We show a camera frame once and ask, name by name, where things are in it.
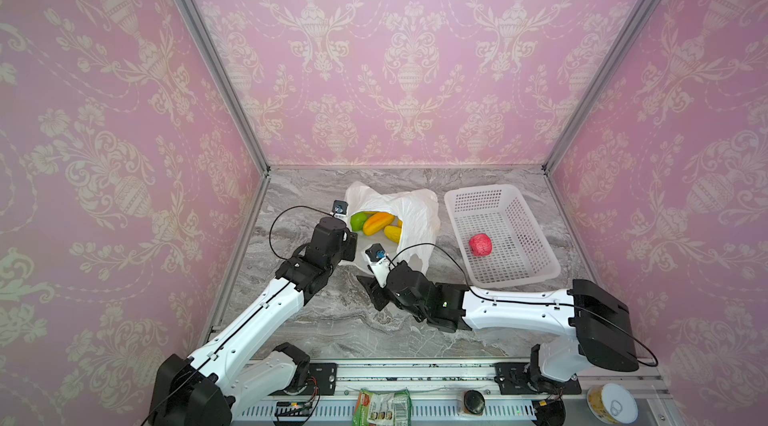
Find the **white plastic bag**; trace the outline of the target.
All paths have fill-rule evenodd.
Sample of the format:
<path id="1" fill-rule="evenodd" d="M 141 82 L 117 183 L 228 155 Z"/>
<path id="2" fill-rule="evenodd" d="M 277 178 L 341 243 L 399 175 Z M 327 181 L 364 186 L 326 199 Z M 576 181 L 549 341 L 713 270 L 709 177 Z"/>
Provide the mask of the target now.
<path id="1" fill-rule="evenodd" d="M 403 223 L 399 242 L 387 239 L 384 230 L 373 235 L 358 231 L 355 259 L 346 261 L 347 265 L 369 273 L 364 251 L 374 243 L 381 243 L 388 257 L 395 262 L 406 261 L 412 269 L 427 273 L 441 226 L 435 192 L 418 189 L 380 194 L 361 182 L 354 182 L 347 188 L 344 200 L 348 203 L 348 225 L 351 225 L 352 216 L 361 212 L 389 213 L 397 219 L 393 226 Z"/>

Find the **pink red fruit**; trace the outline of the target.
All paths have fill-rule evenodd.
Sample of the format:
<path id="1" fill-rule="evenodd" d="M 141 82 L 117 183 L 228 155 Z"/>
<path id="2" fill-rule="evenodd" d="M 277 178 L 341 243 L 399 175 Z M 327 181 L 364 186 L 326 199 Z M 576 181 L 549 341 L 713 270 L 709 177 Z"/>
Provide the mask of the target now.
<path id="1" fill-rule="evenodd" d="M 485 233 L 472 236 L 469 240 L 470 252 L 475 257 L 486 257 L 493 252 L 491 238 Z"/>

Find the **white perforated plastic basket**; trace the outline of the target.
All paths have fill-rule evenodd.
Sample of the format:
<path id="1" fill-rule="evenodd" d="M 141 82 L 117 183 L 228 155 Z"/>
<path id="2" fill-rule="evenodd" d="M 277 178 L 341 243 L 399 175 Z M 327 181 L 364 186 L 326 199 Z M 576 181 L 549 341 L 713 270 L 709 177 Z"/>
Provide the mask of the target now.
<path id="1" fill-rule="evenodd" d="M 445 206 L 470 282 L 485 289 L 540 283 L 558 277 L 561 266 L 521 191 L 510 184 L 448 191 Z M 475 257 L 472 236 L 485 233 L 493 252 Z"/>

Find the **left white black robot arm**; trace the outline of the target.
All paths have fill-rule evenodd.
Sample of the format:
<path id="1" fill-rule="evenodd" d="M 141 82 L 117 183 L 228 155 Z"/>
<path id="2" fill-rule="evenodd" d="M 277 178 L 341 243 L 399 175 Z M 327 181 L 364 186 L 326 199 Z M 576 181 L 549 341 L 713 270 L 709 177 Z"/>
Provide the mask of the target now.
<path id="1" fill-rule="evenodd" d="M 256 300 L 188 357 L 170 355 L 158 368 L 146 425 L 229 425 L 270 394 L 302 390 L 309 356 L 283 343 L 263 360 L 254 354 L 355 257 L 357 236 L 324 216 L 311 240 L 284 260 Z"/>

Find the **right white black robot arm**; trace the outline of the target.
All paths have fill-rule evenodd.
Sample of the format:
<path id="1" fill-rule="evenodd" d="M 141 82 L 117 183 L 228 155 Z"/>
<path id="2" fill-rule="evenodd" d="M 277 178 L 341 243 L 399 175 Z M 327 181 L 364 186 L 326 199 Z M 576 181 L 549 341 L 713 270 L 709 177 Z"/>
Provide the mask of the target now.
<path id="1" fill-rule="evenodd" d="M 592 367 L 635 372 L 640 366 L 628 306 L 589 280 L 547 292 L 493 291 L 432 282 L 406 262 L 357 280 L 376 310 L 393 305 L 444 332 L 508 328 L 554 335 L 532 347 L 524 368 L 536 392 L 553 393 Z"/>

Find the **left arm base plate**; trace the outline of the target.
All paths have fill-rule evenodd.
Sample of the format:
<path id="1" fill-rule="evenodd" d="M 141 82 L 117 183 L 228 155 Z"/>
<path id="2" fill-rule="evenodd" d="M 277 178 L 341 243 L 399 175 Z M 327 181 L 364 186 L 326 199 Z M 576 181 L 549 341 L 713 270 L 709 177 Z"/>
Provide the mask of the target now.
<path id="1" fill-rule="evenodd" d="M 336 390 L 337 373 L 338 364 L 332 362 L 311 362 L 299 366 L 283 392 L 287 395 L 332 396 Z"/>

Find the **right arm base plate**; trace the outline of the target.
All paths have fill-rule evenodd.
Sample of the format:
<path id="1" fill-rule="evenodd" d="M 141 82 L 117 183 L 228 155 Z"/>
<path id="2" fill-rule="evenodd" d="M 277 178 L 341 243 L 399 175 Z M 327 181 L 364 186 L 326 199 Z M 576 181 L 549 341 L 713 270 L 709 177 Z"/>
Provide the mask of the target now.
<path id="1" fill-rule="evenodd" d="M 582 388 L 577 379 L 556 382 L 543 376 L 532 379 L 528 364 L 522 362 L 498 362 L 493 365 L 494 382 L 500 394 L 506 396 L 521 395 L 579 395 Z"/>

